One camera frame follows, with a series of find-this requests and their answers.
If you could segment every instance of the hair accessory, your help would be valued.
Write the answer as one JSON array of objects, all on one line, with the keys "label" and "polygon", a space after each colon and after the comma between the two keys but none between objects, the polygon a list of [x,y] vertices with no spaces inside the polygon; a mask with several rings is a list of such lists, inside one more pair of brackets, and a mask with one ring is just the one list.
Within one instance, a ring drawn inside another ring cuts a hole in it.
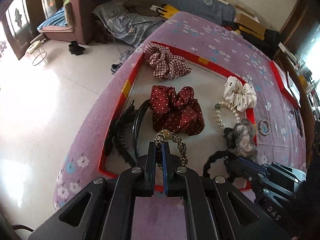
[{"label": "hair accessory", "polygon": [[236,120],[237,120],[237,123],[240,122],[240,117],[239,117],[239,114],[237,113],[237,111],[227,102],[220,102],[220,103],[217,103],[214,108],[216,109],[216,121],[217,121],[217,124],[220,128],[224,129],[224,123],[221,119],[221,115],[220,115],[220,109],[221,107],[225,107],[227,109],[229,109],[235,116]]},{"label": "hair accessory", "polygon": [[[262,125],[265,124],[268,128],[266,132],[262,131]],[[259,133],[261,133],[263,136],[267,136],[268,133],[271,131],[270,122],[267,119],[263,119],[259,122]]]},{"label": "hair accessory", "polygon": [[186,166],[188,164],[186,144],[182,142],[182,139],[176,136],[175,133],[170,132],[169,130],[163,129],[157,133],[156,138],[154,140],[154,142],[156,143],[156,151],[157,151],[156,161],[160,170],[163,169],[161,144],[169,140],[172,140],[174,143],[178,144],[182,166]]}]

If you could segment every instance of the white flower print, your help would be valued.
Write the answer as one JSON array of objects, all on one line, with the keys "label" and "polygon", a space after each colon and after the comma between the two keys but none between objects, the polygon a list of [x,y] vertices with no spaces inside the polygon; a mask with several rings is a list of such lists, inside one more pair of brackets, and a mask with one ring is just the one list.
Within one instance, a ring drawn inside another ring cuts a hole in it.
[{"label": "white flower print", "polygon": [[69,196],[69,191],[64,187],[58,187],[58,195],[62,199],[66,199]]},{"label": "white flower print", "polygon": [[265,155],[263,155],[261,158],[261,164],[267,164],[267,163],[268,163],[268,159]]},{"label": "white flower print", "polygon": [[142,52],[143,51],[143,49],[142,48],[137,48],[134,52],[136,52],[136,53],[140,53],[140,52]]},{"label": "white flower print", "polygon": [[89,159],[86,156],[81,156],[80,159],[77,160],[77,164],[79,167],[86,167],[89,164]]},{"label": "white flower print", "polygon": [[249,82],[247,76],[243,76],[242,79],[243,79],[244,81],[246,81],[247,83]]},{"label": "white flower print", "polygon": [[59,175],[58,175],[58,178],[57,178],[57,183],[60,185],[60,184],[62,184],[62,178],[63,178],[63,176],[62,176],[62,173],[61,173],[61,171],[59,172]]},{"label": "white flower print", "polygon": [[80,190],[81,187],[78,185],[78,183],[70,183],[70,190],[74,193],[77,194]]}]

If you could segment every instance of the purple floral tablecloth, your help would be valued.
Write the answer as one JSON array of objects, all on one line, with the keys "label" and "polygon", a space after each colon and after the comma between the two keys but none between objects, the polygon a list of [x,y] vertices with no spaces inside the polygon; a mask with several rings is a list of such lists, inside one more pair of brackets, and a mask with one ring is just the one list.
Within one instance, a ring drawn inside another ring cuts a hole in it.
[{"label": "purple floral tablecloth", "polygon": [[135,50],[90,110],[58,176],[55,209],[63,206],[96,176],[101,176],[97,172],[100,153],[116,107],[110,103],[117,102],[132,67],[149,41],[162,42],[204,57],[254,86],[257,93],[256,124],[267,119],[271,125],[267,136],[257,133],[258,163],[274,161],[306,170],[305,137],[299,135],[295,118],[290,113],[293,107],[279,90],[269,67],[270,59],[241,36],[200,17],[180,12]]}]

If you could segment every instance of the floor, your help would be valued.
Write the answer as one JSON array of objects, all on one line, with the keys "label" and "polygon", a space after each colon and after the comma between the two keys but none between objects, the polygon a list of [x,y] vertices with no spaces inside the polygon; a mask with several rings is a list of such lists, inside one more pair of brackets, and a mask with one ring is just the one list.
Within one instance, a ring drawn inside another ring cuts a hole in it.
[{"label": "floor", "polygon": [[[121,52],[133,48],[117,44]],[[0,59],[0,210],[11,224],[30,228],[54,213],[61,165],[120,54],[113,43],[85,46],[80,56],[63,41],[43,47],[46,64],[18,61],[10,47]]]}]

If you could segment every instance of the circular logo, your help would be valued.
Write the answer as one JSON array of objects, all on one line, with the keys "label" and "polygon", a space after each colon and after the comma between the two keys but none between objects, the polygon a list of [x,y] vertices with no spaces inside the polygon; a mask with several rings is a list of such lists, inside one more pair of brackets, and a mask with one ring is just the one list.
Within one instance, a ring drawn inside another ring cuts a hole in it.
[{"label": "circular logo", "polygon": [[213,1],[212,0],[203,0],[203,3],[208,5],[208,6],[213,5]]}]

